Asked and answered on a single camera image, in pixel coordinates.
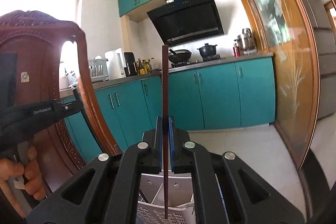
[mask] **black coffee maker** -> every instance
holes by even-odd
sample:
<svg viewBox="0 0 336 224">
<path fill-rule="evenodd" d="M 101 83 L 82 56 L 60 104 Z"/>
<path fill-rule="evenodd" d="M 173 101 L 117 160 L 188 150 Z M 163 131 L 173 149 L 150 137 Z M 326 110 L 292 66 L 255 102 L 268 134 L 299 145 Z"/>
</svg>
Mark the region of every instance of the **black coffee maker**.
<svg viewBox="0 0 336 224">
<path fill-rule="evenodd" d="M 124 68 L 126 77 L 138 75 L 138 66 L 132 52 L 124 52 L 126 67 Z"/>
</svg>

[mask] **human hand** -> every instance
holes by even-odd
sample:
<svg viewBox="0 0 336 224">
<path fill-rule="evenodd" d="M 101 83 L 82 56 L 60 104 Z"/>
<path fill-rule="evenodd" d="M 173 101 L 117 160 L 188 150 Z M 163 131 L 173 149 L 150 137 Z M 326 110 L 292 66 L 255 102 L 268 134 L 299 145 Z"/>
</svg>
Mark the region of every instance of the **human hand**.
<svg viewBox="0 0 336 224">
<path fill-rule="evenodd" d="M 33 146 L 30 146 L 27 150 L 27 157 L 30 162 L 25 168 L 22 164 L 18 164 L 14 161 L 0 159 L 0 188 L 21 217 L 26 217 L 26 213 L 17 202 L 7 180 L 10 177 L 20 177 L 25 175 L 29 180 L 25 185 L 27 193 L 32 195 L 36 200 L 43 199 L 45 197 L 45 190 L 42 186 L 42 174 L 36 161 L 36 154 L 36 149 Z"/>
</svg>

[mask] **red bottle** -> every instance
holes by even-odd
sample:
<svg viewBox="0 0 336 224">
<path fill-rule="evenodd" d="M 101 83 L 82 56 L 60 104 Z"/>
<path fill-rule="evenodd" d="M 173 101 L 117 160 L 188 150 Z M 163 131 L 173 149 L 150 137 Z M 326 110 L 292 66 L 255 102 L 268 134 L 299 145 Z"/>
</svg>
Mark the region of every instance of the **red bottle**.
<svg viewBox="0 0 336 224">
<path fill-rule="evenodd" d="M 239 46 L 237 45 L 237 43 L 235 43 L 235 45 L 233 46 L 233 53 L 235 54 L 235 57 L 240 56 L 240 50 L 239 50 Z"/>
</svg>

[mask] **black pot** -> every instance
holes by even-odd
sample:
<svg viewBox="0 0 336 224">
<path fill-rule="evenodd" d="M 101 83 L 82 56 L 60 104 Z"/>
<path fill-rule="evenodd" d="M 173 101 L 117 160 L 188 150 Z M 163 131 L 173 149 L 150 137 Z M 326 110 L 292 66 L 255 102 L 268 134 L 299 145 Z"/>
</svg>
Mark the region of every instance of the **black pot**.
<svg viewBox="0 0 336 224">
<path fill-rule="evenodd" d="M 209 45 L 206 43 L 203 47 L 198 48 L 197 50 L 199 50 L 202 57 L 214 56 L 217 53 L 216 46 L 217 45 Z"/>
<path fill-rule="evenodd" d="M 187 62 L 191 57 L 191 51 L 188 50 L 169 50 L 168 60 L 172 63 Z"/>
</svg>

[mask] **tile floor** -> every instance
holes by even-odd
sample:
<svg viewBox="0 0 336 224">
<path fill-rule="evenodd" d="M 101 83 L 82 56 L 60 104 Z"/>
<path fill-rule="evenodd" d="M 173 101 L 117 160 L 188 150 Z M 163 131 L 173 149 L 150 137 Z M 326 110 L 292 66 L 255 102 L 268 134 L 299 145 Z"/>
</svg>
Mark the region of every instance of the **tile floor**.
<svg viewBox="0 0 336 224">
<path fill-rule="evenodd" d="M 336 181 L 336 114 L 319 120 L 311 142 L 311 150 L 319 161 L 331 189 Z"/>
<path fill-rule="evenodd" d="M 189 136 L 210 152 L 223 154 L 232 151 L 237 154 L 306 218 L 305 199 L 295 166 L 272 125 L 214 132 L 189 132 Z"/>
</svg>

